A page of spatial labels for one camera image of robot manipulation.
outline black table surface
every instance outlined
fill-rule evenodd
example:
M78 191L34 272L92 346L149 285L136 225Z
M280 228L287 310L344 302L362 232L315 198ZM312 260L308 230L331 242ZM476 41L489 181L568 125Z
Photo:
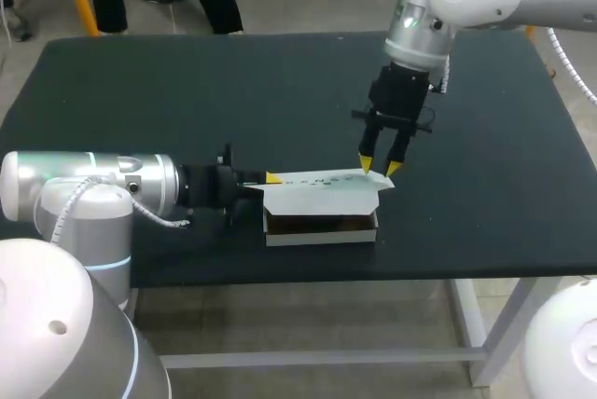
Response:
M52 42L0 130L0 151L167 153L273 172L358 167L383 34L118 37ZM258 204L232 229L135 220L137 287L571 275L597 272L597 177L523 34L460 34L432 135L411 143L373 244L264 246ZM383 135L379 160L391 143ZM35 236L0 223L0 237Z

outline white box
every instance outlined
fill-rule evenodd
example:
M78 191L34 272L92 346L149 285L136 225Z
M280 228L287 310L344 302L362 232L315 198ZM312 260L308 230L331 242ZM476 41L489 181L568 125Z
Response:
M361 169L278 173L279 185L262 189L267 246L374 242L379 191L394 187Z

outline box lid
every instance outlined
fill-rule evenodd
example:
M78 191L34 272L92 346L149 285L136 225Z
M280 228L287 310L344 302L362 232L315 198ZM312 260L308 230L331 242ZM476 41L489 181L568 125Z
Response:
M380 204L378 192L394 187L380 173L362 169L276 173L278 185L263 190L263 206L273 215L369 215Z

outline white coiled cable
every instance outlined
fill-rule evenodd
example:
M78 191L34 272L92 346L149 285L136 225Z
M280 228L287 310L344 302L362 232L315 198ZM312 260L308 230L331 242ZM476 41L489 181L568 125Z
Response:
M450 80L450 55L446 58L444 63L444 76L441 78L441 84L439 85L439 92L446 94L448 92L448 81Z
M79 200L81 198L81 196L83 194L85 194L85 192L88 189L90 189L92 186L101 185L101 184L113 185L114 181L107 177L92 175L92 176L87 177L85 180L83 180L75 188L75 190L73 191L73 194L70 195L70 197L64 204L64 207L62 208L61 213L59 214L58 218L56 219L56 225L54 226L54 231L52 232L52 237L50 239L50 243L53 243L54 245L59 245L62 230L64 228L64 223L66 222L66 219L68 218L76 201ZM132 206L134 207L134 209L136 209L139 213L141 213L141 215L145 216L152 222L155 222L156 224L161 225L162 227L183 228L183 227L187 227L190 224L190 222L188 220L176 220L176 221L164 220L161 217L159 217L158 215L150 212L145 206L143 206L141 203L139 203L137 200L133 199L132 197L131 197L131 200L132 200Z
M135 210L137 210L139 213L141 213L146 218L155 222L158 225L162 225L163 227L167 227L167 228L184 228L184 227L188 227L190 225L190 222L188 220L170 221L170 220L162 219L158 215L150 212L145 206L143 206L137 200L135 200L133 198L131 198L131 200L132 200L132 206L135 208Z
M60 244L60 237L62 235L64 223L70 215L73 206L75 206L76 201L79 200L81 196L85 194L85 191L87 191L90 187L100 185L102 183L107 183L107 179L99 176L91 176L87 177L75 188L73 194L70 195L62 207L62 211L58 215L58 218L56 219L56 225L54 226L54 231L52 232L52 237L49 240L49 243L53 243L57 246Z
M551 40L551 45L553 45L553 48L555 49L556 54L562 61L563 66L566 68L568 73L570 73L570 76L573 78L573 80L576 82L576 84L582 90L585 96L587 96L589 101L591 101L593 105L597 106L597 97L593 94L590 88L587 87L585 81L582 80L582 77L580 77L574 65L568 59L568 56L563 50L562 45L560 44L560 40L558 40L558 36L556 35L556 32L553 30L553 28L548 28L548 36L549 40Z

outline tiled floor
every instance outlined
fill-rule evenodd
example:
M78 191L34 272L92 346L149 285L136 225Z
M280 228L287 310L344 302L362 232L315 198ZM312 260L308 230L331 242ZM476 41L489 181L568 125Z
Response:
M238 0L246 32L383 30L396 0ZM173 34L168 7L126 0L130 34ZM82 35L71 0L31 0L24 9L35 26L31 42L15 44L0 74L0 118L12 105L51 39ZM178 34L209 34L196 0L174 6ZM593 35L562 33L580 73L597 89ZM6 47L0 38L0 52ZM539 31L537 48L558 75L555 83L582 138L597 159L597 108L564 73ZM487 325L504 306L516 280L476 282ZM565 283L576 282L570 278ZM148 290L140 295L137 324L159 353L280 349L383 348L456 343L441 282L353 282ZM526 399L516 357L491 390L470 388L463 366L335 366L215 369L172 373L177 399L195 397L403 397Z

